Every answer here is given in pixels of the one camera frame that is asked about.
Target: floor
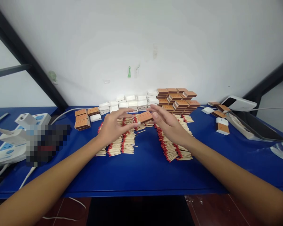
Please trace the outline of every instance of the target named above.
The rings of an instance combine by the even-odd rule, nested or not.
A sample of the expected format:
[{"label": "floor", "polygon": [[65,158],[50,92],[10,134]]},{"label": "floor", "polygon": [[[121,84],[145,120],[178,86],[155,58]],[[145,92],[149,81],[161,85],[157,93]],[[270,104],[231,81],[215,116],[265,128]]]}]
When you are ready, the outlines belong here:
[{"label": "floor", "polygon": [[65,217],[65,219],[41,219],[35,226],[86,226],[91,198],[75,198],[83,203],[87,210],[78,202],[69,198],[60,198],[45,217]]},{"label": "floor", "polygon": [[185,198],[195,226],[264,226],[231,194]]},{"label": "floor", "polygon": [[[41,219],[35,226],[86,226],[91,198],[60,198],[45,217],[65,219]],[[234,196],[230,194],[186,195],[186,203],[195,226],[264,226]]]}]

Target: socket outlet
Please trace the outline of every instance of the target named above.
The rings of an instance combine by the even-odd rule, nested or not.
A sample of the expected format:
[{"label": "socket outlet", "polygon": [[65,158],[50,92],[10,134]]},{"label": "socket outlet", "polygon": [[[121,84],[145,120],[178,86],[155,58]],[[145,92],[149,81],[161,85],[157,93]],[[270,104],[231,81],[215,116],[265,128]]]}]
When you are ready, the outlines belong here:
[{"label": "socket outlet", "polygon": [[35,117],[36,120],[42,120],[43,118],[44,118],[44,115],[36,116],[36,117]]},{"label": "socket outlet", "polygon": [[3,145],[3,147],[0,149],[0,151],[4,151],[4,150],[10,149],[12,147],[13,147],[12,144],[5,143],[5,145]]}]

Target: wire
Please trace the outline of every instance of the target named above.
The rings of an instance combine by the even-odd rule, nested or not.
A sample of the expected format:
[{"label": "wire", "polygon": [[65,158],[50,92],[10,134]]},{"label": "wire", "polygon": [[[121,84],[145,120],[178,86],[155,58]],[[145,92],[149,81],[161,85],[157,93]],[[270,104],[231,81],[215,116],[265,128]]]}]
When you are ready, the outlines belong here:
[{"label": "wire", "polygon": [[24,181],[22,182],[21,186],[19,187],[19,190],[24,186],[26,180],[28,179],[28,177],[31,175],[31,173],[36,169],[36,166],[33,166],[30,171],[28,172],[28,174],[26,175]]},{"label": "wire", "polygon": [[[74,199],[74,198],[71,198],[71,197],[69,197],[70,199],[72,199],[72,200],[74,200],[74,201],[76,201],[76,202],[78,202],[79,204],[81,204],[84,208],[85,208],[85,212],[87,211],[87,208],[86,208],[86,206],[83,204],[83,203],[81,203],[80,201],[78,201],[78,200],[76,200],[76,199]],[[43,217],[44,219],[46,219],[46,220],[50,220],[50,219],[64,219],[64,220],[72,220],[72,221],[79,221],[80,219],[78,219],[78,220],[75,220],[75,219],[71,219],[71,218],[65,218],[65,217],[50,217],[50,218],[48,218],[48,217]]]},{"label": "wire", "polygon": [[70,109],[70,110],[68,110],[68,111],[65,111],[64,113],[60,114],[60,115],[51,123],[51,125],[54,124],[54,123],[56,122],[56,120],[58,120],[61,116],[65,115],[66,113],[68,113],[68,112],[70,112],[70,111],[72,111],[72,110],[82,110],[82,109],[87,109],[87,108],[74,108],[74,109]]},{"label": "wire", "polygon": [[266,110],[266,109],[283,109],[283,107],[277,107],[277,108],[257,108],[257,109],[251,109],[251,110],[248,110],[248,111]]},{"label": "wire", "polygon": [[1,169],[1,171],[0,171],[0,176],[1,176],[1,174],[9,167],[9,165],[10,165],[10,163],[6,163],[5,165],[4,165],[4,167]]},{"label": "wire", "polygon": [[283,107],[276,107],[276,108],[257,108],[257,109],[246,110],[246,111],[243,111],[243,112],[249,112],[249,111],[255,111],[255,110],[266,110],[266,109],[283,109]]},{"label": "wire", "polygon": [[13,132],[11,132],[9,130],[1,129],[1,128],[0,128],[0,133],[3,133],[5,135],[12,135],[13,134]]}]

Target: green mark on wall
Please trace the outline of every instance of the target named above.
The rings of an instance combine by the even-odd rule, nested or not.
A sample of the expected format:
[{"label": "green mark on wall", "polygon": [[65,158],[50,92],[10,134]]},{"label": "green mark on wall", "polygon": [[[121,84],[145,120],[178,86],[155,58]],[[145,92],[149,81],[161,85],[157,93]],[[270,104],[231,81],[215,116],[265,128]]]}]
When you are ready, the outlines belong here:
[{"label": "green mark on wall", "polygon": [[128,78],[131,78],[131,67],[128,68]]}]

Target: black metal frame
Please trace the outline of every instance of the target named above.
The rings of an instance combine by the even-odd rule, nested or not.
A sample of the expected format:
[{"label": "black metal frame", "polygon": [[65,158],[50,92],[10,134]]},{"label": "black metal frame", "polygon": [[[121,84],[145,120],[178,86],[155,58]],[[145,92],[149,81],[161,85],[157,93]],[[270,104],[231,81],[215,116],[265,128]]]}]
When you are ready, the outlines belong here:
[{"label": "black metal frame", "polygon": [[[256,85],[251,91],[249,91],[243,98],[256,102],[259,107],[261,98],[264,94],[270,91],[275,86],[279,85],[283,81],[283,63],[276,68],[269,76],[263,79],[258,85]],[[257,115],[258,111],[251,111],[253,115]]]},{"label": "black metal frame", "polygon": [[[58,109],[63,112],[68,107],[66,101],[54,87],[41,66],[33,55],[29,52],[25,44],[19,38],[12,26],[6,20],[0,11],[0,40],[9,49],[9,51],[20,62],[19,69],[26,70],[47,96],[54,102]],[[11,68],[1,69],[0,75],[4,76],[17,72]]]}]

